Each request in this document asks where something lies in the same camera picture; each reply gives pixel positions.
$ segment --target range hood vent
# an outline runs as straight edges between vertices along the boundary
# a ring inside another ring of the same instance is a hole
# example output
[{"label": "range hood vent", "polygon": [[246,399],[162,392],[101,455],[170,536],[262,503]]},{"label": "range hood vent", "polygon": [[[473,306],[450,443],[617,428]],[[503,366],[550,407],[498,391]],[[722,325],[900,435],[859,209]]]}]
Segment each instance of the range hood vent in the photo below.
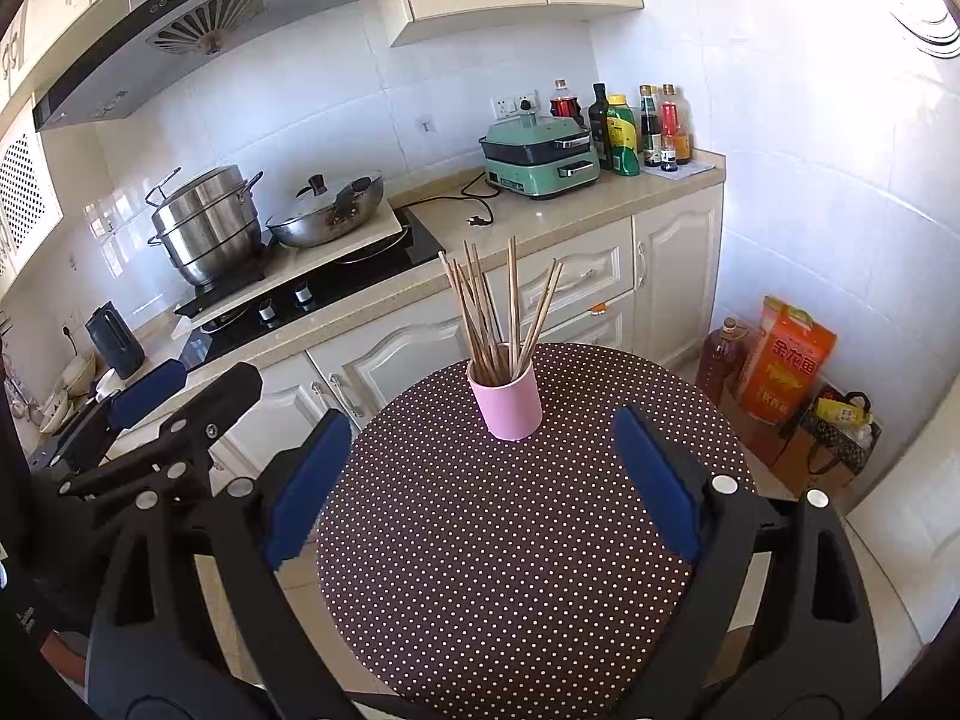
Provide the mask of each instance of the range hood vent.
[{"label": "range hood vent", "polygon": [[354,1],[128,0],[128,15],[37,103],[34,124],[50,129],[123,119],[218,55],[294,20]]}]

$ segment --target green electric cooker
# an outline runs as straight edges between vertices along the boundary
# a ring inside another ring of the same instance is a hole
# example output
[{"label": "green electric cooker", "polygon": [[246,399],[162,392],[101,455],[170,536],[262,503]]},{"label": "green electric cooker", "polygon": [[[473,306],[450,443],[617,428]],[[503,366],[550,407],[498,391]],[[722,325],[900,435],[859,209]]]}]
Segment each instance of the green electric cooker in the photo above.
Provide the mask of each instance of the green electric cooker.
[{"label": "green electric cooker", "polygon": [[590,133],[574,119],[521,113],[480,139],[493,185],[546,200],[600,177]]}]

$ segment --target stove knob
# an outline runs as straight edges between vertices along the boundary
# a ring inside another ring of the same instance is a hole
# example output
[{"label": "stove knob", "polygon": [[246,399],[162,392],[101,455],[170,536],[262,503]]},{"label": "stove knob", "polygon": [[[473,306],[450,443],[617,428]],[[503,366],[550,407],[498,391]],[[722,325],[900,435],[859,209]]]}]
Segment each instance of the stove knob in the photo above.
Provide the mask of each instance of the stove knob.
[{"label": "stove knob", "polygon": [[297,303],[309,303],[313,299],[310,288],[306,286],[305,281],[301,281],[301,283],[294,287],[294,295],[296,295]]},{"label": "stove knob", "polygon": [[263,319],[264,322],[270,322],[271,319],[277,316],[277,312],[274,311],[274,302],[270,300],[270,298],[267,298],[260,303],[257,310],[260,314],[260,318]]}]

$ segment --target blue gripper pad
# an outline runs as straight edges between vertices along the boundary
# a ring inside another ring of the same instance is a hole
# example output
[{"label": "blue gripper pad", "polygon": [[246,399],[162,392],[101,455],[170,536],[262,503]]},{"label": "blue gripper pad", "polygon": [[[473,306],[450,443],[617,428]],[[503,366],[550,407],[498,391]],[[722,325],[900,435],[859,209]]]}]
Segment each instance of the blue gripper pad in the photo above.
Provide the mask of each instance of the blue gripper pad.
[{"label": "blue gripper pad", "polygon": [[613,445],[667,549],[687,562],[700,556],[700,510],[666,457],[656,428],[629,408],[613,415]]},{"label": "blue gripper pad", "polygon": [[351,439],[350,420],[337,410],[330,410],[306,440],[304,445],[312,442],[312,446],[270,507],[263,557],[272,571],[299,555],[304,547],[323,504],[347,465]]},{"label": "blue gripper pad", "polygon": [[179,360],[161,362],[142,379],[113,396],[107,423],[114,430],[131,428],[185,386],[184,364]]}]

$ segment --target round table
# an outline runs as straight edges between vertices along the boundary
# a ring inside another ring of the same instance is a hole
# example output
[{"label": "round table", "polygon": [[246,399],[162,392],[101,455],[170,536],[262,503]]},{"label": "round table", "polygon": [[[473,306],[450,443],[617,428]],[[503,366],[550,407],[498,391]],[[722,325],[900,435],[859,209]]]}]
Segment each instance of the round table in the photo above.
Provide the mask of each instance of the round table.
[{"label": "round table", "polygon": [[613,453],[637,402],[669,440],[754,484],[730,425],[663,367],[599,346],[536,350],[544,421],[487,431],[466,363],[392,401],[320,519],[320,589],[361,663],[448,718],[587,718],[656,647],[689,567]]}]

